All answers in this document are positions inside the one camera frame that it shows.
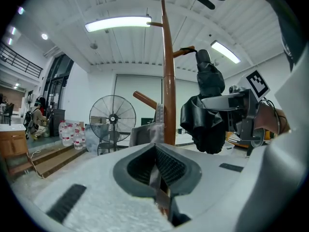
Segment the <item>standing fan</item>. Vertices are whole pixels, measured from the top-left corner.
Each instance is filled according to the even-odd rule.
[[[116,143],[131,134],[136,123],[136,114],[132,104],[125,98],[108,95],[94,103],[90,110],[89,121],[94,134],[100,140],[113,142],[115,151]]]

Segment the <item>wooden coat rack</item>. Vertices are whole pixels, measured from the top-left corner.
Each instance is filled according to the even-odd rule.
[[[179,50],[173,52],[172,38],[169,29],[169,20],[166,14],[165,1],[161,1],[162,5],[162,23],[149,22],[151,26],[161,27],[163,31],[164,46],[164,142],[169,145],[175,145],[176,139],[176,88],[175,88],[175,68],[174,58],[184,55],[189,50]],[[142,93],[135,91],[133,96],[146,105],[156,109],[157,103]]]

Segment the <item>chair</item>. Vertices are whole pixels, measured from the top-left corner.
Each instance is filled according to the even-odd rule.
[[[98,149],[108,149],[108,153],[110,152],[111,148],[114,148],[114,139],[117,143],[118,139],[120,137],[120,133],[115,131],[115,135],[114,132],[112,130],[108,130],[105,131],[105,133],[103,133],[102,137],[100,138],[100,142],[97,148],[97,154],[98,154]]]
[[[5,111],[4,111],[4,123],[5,123],[5,120],[7,118],[8,120],[8,124],[11,125],[11,117],[12,117],[12,114],[13,114],[13,109],[14,109],[14,104],[9,104],[9,105],[6,105],[6,108],[5,108]]]

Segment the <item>fluorescent ceiling light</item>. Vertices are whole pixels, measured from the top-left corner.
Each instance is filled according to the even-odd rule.
[[[221,45],[219,42],[214,41],[211,43],[211,47],[218,52],[222,53],[224,56],[232,60],[234,63],[238,64],[240,59],[236,57],[234,53],[232,53],[229,49],[227,49],[224,45]]]
[[[150,27],[147,22],[151,22],[151,17],[123,16],[88,23],[85,27],[88,32],[118,27]]]
[[[19,8],[18,8],[18,13],[19,13],[19,14],[22,15],[24,11],[25,11],[25,10],[24,10],[23,7],[19,7]]]
[[[12,27],[12,35],[14,35],[15,34],[15,32],[16,32],[16,28],[14,28],[14,27]]]
[[[45,34],[45,33],[42,33],[42,38],[43,38],[44,40],[47,40],[47,39],[48,39],[48,36],[47,36],[47,34]]]

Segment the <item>balcony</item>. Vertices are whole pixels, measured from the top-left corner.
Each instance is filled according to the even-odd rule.
[[[0,60],[36,78],[39,78],[43,70],[40,66],[30,62],[2,42],[0,42]]]

